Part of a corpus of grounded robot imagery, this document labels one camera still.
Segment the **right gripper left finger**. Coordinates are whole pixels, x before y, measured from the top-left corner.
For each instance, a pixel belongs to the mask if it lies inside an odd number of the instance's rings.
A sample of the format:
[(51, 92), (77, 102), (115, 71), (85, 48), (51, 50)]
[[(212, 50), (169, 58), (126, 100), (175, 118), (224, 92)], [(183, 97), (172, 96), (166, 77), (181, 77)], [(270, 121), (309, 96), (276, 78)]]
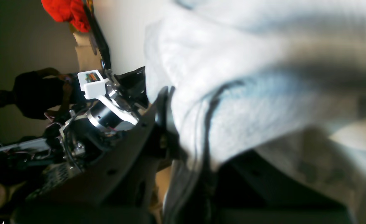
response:
[(165, 138), (169, 88), (113, 149), (82, 174), (19, 207), (15, 224), (156, 224), (149, 211)]

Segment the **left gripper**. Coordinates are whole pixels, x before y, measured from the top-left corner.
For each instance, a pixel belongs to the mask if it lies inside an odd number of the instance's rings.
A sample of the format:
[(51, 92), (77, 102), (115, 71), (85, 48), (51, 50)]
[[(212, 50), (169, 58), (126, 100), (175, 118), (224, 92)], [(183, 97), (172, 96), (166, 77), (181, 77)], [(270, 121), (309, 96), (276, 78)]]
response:
[(97, 100), (86, 112), (89, 123), (102, 133), (116, 133), (133, 129), (148, 109), (149, 100), (145, 82), (145, 66), (122, 75), (116, 75), (125, 98), (115, 93), (112, 99), (99, 91), (87, 91), (86, 99)]

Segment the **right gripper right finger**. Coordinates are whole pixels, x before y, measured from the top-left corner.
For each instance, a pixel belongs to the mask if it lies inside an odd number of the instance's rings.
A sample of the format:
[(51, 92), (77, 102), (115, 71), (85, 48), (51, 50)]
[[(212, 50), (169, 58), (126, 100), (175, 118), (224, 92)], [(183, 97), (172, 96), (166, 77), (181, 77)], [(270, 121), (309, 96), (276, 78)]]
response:
[(208, 224), (356, 224), (347, 206), (279, 171), (258, 153), (234, 156), (210, 170)]

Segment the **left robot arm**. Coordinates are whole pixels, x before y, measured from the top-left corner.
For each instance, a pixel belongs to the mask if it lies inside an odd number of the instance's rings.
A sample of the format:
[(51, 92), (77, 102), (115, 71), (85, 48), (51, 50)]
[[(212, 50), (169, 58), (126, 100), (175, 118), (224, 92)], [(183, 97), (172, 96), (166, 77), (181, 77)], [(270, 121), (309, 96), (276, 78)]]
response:
[(0, 108), (15, 105), (28, 119), (51, 123), (40, 138), (0, 148), (0, 166), (25, 170), (66, 162), (85, 168), (113, 149), (149, 102), (145, 67), (103, 77), (98, 70), (62, 74), (54, 68), (26, 72), (12, 90), (0, 90)]

